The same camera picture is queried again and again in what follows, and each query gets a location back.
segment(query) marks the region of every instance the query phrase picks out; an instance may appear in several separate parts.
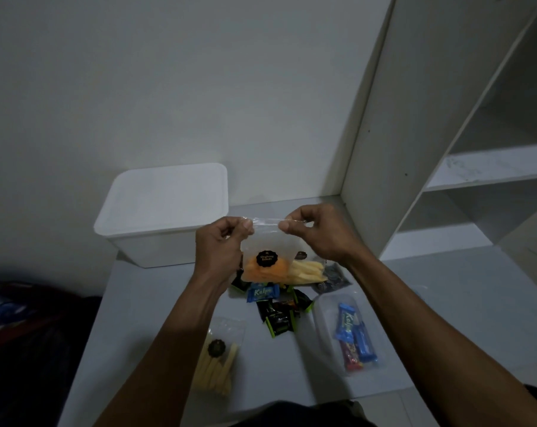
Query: red wrapper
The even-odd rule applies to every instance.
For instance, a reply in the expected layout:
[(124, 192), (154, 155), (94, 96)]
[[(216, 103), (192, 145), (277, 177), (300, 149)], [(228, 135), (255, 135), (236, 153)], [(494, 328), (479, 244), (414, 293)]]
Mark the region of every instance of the red wrapper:
[(354, 372), (361, 370), (364, 367), (364, 365), (359, 362), (356, 345), (342, 342), (340, 340), (340, 347), (343, 354), (343, 364), (345, 365), (345, 370)]

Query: person's left arm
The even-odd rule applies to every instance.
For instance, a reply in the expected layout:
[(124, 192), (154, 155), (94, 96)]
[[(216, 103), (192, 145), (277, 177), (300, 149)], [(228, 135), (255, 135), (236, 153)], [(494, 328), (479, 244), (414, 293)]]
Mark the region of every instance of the person's left arm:
[(213, 310), (239, 268), (240, 242), (251, 232), (252, 222), (240, 217), (197, 230), (191, 280), (95, 427), (179, 425)]

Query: cabinet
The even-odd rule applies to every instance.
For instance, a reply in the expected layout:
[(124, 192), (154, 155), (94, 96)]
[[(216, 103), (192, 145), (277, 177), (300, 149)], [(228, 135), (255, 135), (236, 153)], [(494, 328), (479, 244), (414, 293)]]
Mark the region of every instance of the cabinet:
[(342, 198), (383, 260), (537, 212), (537, 0), (397, 0)]

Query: blue plastic package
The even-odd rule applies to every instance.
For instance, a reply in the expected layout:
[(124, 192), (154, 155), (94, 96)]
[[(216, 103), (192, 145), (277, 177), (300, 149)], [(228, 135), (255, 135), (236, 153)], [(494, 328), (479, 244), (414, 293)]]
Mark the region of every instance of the blue plastic package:
[(359, 361), (362, 363), (370, 363), (371, 361), (377, 361), (377, 355), (373, 351), (371, 341), (367, 337), (367, 330), (363, 322), (353, 327), (353, 335), (356, 340), (357, 354), (359, 355)]
[(280, 296), (279, 285), (269, 283), (251, 283), (247, 292), (247, 303), (263, 301), (264, 299), (278, 298)]
[(340, 314), (336, 327), (336, 339), (353, 344), (353, 327), (356, 324), (356, 309), (347, 304), (339, 303)]

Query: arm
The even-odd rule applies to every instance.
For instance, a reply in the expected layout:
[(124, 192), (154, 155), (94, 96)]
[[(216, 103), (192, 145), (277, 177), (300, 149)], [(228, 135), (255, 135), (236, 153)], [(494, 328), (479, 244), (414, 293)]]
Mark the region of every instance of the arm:
[(332, 205), (306, 205), (280, 229), (356, 278), (429, 409), (441, 425), (537, 426), (537, 401), (506, 369), (438, 316), (376, 259)]
[(95, 427), (179, 425), (213, 310), (239, 268), (240, 242), (251, 228), (250, 220), (224, 217), (197, 230), (191, 280)]

